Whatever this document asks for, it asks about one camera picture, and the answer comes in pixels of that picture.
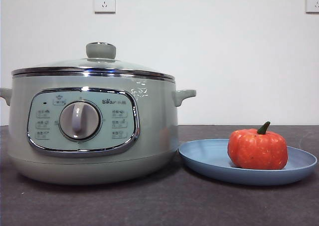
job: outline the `lid knob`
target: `lid knob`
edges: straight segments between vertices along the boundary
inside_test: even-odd
[[[105,42],[92,42],[86,45],[88,58],[115,59],[116,47]]]

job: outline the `dial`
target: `dial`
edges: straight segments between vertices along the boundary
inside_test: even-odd
[[[100,114],[90,103],[78,101],[66,106],[60,115],[60,129],[73,140],[92,136],[100,126]]]

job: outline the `blue plate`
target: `blue plate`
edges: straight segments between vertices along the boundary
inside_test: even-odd
[[[196,140],[182,144],[179,153],[192,170],[214,178],[243,185],[284,185],[310,175],[317,158],[288,146],[288,162],[281,170],[250,170],[237,168],[227,154],[228,139]]]

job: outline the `pumpkin stem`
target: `pumpkin stem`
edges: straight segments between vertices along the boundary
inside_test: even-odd
[[[262,127],[259,128],[259,130],[257,130],[257,134],[265,135],[269,125],[270,125],[270,121],[267,121]]]

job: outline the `button label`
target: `button label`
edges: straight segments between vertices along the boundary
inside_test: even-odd
[[[37,129],[50,129],[49,127],[49,121],[44,120],[44,121],[38,121],[35,125]]]
[[[112,139],[125,139],[127,136],[128,136],[128,133],[123,130],[112,132]]]
[[[57,95],[55,99],[53,99],[53,105],[65,105],[66,100],[62,95]]]
[[[37,118],[50,118],[50,111],[49,110],[38,110],[36,112]]]
[[[112,128],[127,128],[127,127],[128,127],[128,122],[125,119],[112,121]]]
[[[49,131],[37,131],[35,133],[35,138],[37,140],[49,140],[50,139],[50,132]]]
[[[128,116],[128,113],[125,110],[113,110],[112,111],[113,118],[126,118],[127,116]]]

